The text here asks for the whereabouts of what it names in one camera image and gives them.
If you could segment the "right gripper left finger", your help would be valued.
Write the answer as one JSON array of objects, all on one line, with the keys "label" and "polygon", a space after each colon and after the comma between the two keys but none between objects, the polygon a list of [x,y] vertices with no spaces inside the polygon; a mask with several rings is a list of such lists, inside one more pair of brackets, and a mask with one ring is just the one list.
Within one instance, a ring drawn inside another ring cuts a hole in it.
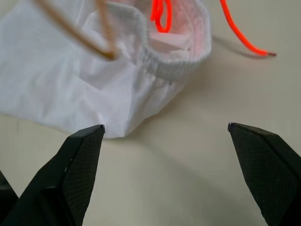
[{"label": "right gripper left finger", "polygon": [[95,125],[68,136],[21,196],[0,171],[0,226],[82,226],[104,134]]}]

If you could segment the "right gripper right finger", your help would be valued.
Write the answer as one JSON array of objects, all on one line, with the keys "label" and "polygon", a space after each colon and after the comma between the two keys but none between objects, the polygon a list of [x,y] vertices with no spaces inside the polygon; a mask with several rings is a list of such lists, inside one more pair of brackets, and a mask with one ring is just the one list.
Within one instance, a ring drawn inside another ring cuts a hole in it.
[{"label": "right gripper right finger", "polygon": [[238,161],[268,226],[301,226],[301,157],[277,134],[229,123]]}]

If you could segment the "tan wire hanger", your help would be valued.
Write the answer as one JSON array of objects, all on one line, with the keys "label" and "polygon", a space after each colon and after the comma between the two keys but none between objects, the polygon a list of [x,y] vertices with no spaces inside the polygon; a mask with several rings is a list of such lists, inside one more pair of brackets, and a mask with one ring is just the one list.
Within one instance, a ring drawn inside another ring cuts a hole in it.
[{"label": "tan wire hanger", "polygon": [[92,40],[83,35],[80,30],[73,27],[62,14],[59,13],[59,10],[55,9],[48,0],[34,0],[35,3],[40,7],[40,9],[58,26],[60,26],[67,34],[73,37],[76,41],[81,43],[87,49],[93,51],[94,53],[108,59],[115,60],[117,57],[117,46],[116,39],[113,33],[113,29],[110,26],[109,19],[107,17],[107,0],[94,0],[95,5],[99,12],[100,22],[102,23],[102,29],[105,32],[105,37],[108,42],[108,50],[104,50],[96,45]]}]

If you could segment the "white shorts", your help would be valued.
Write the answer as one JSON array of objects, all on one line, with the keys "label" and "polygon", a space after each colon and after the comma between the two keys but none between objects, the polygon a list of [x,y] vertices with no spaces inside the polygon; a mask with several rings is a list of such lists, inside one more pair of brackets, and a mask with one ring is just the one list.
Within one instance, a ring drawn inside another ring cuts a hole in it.
[{"label": "white shorts", "polygon": [[106,0],[117,57],[96,55],[34,3],[0,18],[0,113],[70,133],[96,124],[125,137],[159,113],[210,54],[202,0],[171,0],[168,33],[150,21],[151,0]]}]

